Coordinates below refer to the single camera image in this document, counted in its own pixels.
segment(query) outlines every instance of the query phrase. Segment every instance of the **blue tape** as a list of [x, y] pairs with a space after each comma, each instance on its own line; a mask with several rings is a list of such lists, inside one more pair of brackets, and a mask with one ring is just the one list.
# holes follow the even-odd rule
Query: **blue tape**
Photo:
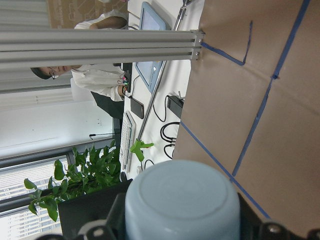
[[281, 53], [280, 59], [278, 61], [278, 64], [275, 67], [275, 70], [274, 70], [274, 73], [273, 73], [273, 76], [272, 76], [273, 79], [276, 79], [279, 76], [280, 70], [281, 70], [282, 66], [284, 65], [284, 62], [285, 62], [286, 57], [288, 55], [288, 52], [289, 52], [289, 50], [291, 48], [291, 45], [292, 45], [292, 43], [293, 43], [293, 41], [295, 39], [296, 33], [298, 31], [298, 28], [300, 27], [300, 24], [301, 24], [301, 22], [302, 22], [302, 20], [303, 20], [303, 18], [305, 16], [305, 13], [307, 11], [309, 3], [310, 3], [310, 0], [304, 0], [302, 5], [301, 5], [299, 13], [296, 16], [296, 19], [295, 19], [295, 22], [294, 22], [293, 27], [291, 29], [291, 32], [289, 34], [289, 37], [288, 37], [288, 39], [286, 41], [286, 44], [284, 46], [284, 49], [283, 49], [283, 51]]
[[191, 132], [191, 130], [181, 121], [180, 125], [190, 134], [190, 136], [200, 145], [200, 147], [210, 156], [210, 158], [221, 168], [221, 170], [230, 178], [241, 192], [252, 202], [252, 204], [263, 214], [265, 218], [270, 218], [267, 212], [254, 200], [254, 198], [240, 185], [240, 183], [228, 172], [228, 170], [215, 158], [215, 156], [206, 148], [206, 146]]
[[201, 43], [201, 46], [206, 48], [206, 49], [209, 49], [229, 60], [231, 60], [232, 62], [240, 65], [240, 66], [243, 66], [245, 65], [246, 63], [246, 59], [247, 59], [247, 55], [248, 55], [248, 51], [249, 51], [249, 48], [250, 48], [250, 44], [251, 44], [251, 33], [252, 33], [252, 25], [253, 25], [253, 22], [251, 21], [250, 24], [249, 24], [249, 39], [248, 39], [248, 44], [247, 44], [247, 47], [246, 47], [246, 51], [245, 51], [245, 55], [244, 55], [244, 58], [243, 58], [243, 61], [240, 61], [236, 58], [234, 58], [233, 56], [230, 56], [229, 54], [227, 54], [226, 52], [218, 49], [218, 48], [215, 48], [213, 46], [210, 46], [209, 44], [205, 43], [205, 42], [202, 42]]
[[244, 156], [245, 156], [245, 154], [247, 152], [247, 149], [248, 149], [248, 147], [249, 147], [249, 145], [251, 143], [252, 137], [253, 137], [254, 132], [255, 132], [255, 130], [257, 128], [257, 125], [258, 125], [258, 123], [260, 121], [260, 118], [261, 118], [261, 116], [262, 116], [262, 114], [263, 114], [263, 112], [265, 110], [265, 107], [266, 107], [266, 104], [267, 104], [267, 100], [268, 100], [268, 95], [269, 95], [272, 83], [279, 76], [280, 70], [281, 70], [281, 68], [282, 68], [282, 66], [283, 66], [283, 64], [284, 64], [284, 62], [286, 60], [288, 52], [289, 52], [289, 50], [290, 50], [290, 48], [292, 46], [292, 43], [293, 43], [294, 38], [296, 36], [297, 30], [298, 30], [298, 28], [299, 28], [299, 26], [300, 26], [300, 24], [301, 24], [301, 22], [302, 22], [302, 20], [304, 18], [304, 15], [306, 13], [306, 10], [308, 8], [309, 3], [310, 3], [310, 0], [304, 0], [302, 5], [301, 5], [299, 13], [298, 13], [298, 15], [297, 15], [297, 17], [295, 19], [295, 22], [294, 22], [293, 27], [291, 29], [291, 32], [290, 32], [290, 34], [288, 36], [288, 39], [287, 39], [286, 44], [284, 46], [284, 49], [283, 49], [283, 51], [281, 53], [279, 61], [278, 61], [277, 65], [276, 65], [274, 73], [273, 73], [273, 75], [271, 77], [269, 86], [268, 86], [268, 88], [267, 88], [267, 90], [265, 92], [265, 95], [264, 95], [264, 98], [262, 100], [262, 103], [261, 103], [261, 105], [259, 107], [259, 110], [258, 110], [256, 116], [255, 116], [255, 119], [253, 121], [252, 127], [250, 129], [250, 132], [249, 132], [249, 134], [248, 134], [248, 136], [247, 136], [247, 138], [245, 140], [245, 143], [243, 145], [242, 151], [241, 151], [241, 153], [239, 155], [239, 158], [238, 158], [238, 160], [236, 162], [236, 165], [235, 165], [235, 167], [233, 169], [233, 172], [232, 172], [233, 176], [237, 175], [237, 172], [238, 172], [238, 170], [240, 168], [240, 165], [241, 165], [241, 163], [243, 161], [243, 158], [244, 158]]

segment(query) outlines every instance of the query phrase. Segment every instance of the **green plant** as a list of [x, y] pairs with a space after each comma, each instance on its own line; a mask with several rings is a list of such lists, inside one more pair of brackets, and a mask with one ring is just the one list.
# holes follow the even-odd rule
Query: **green plant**
[[73, 199], [103, 188], [113, 186], [120, 182], [119, 174], [121, 165], [119, 162], [119, 149], [114, 148], [115, 141], [105, 148], [90, 150], [79, 153], [73, 148], [75, 164], [68, 165], [66, 173], [60, 160], [54, 162], [54, 178], [51, 176], [47, 190], [40, 190], [28, 178], [24, 180], [27, 189], [35, 189], [29, 197], [32, 199], [29, 210], [37, 215], [36, 206], [45, 208], [50, 218], [54, 221], [58, 218], [58, 203]]

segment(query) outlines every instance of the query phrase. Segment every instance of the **white wall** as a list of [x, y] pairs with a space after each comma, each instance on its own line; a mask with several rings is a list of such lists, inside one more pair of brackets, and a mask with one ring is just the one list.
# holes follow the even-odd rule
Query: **white wall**
[[112, 131], [112, 117], [93, 101], [5, 110], [0, 112], [0, 159], [89, 142], [89, 134]]

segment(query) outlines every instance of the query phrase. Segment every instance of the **dark hair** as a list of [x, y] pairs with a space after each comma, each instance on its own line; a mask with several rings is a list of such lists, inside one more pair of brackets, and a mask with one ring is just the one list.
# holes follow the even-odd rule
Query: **dark hair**
[[31, 67], [31, 71], [41, 79], [49, 79], [50, 75], [44, 74], [39, 67]]

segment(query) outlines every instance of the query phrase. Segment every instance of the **smartphone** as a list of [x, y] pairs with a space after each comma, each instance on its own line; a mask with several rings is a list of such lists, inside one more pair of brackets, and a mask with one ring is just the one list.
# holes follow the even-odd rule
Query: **smartphone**
[[131, 105], [131, 112], [133, 112], [135, 115], [137, 115], [141, 119], [145, 117], [145, 108], [141, 102], [131, 97], [130, 105]]

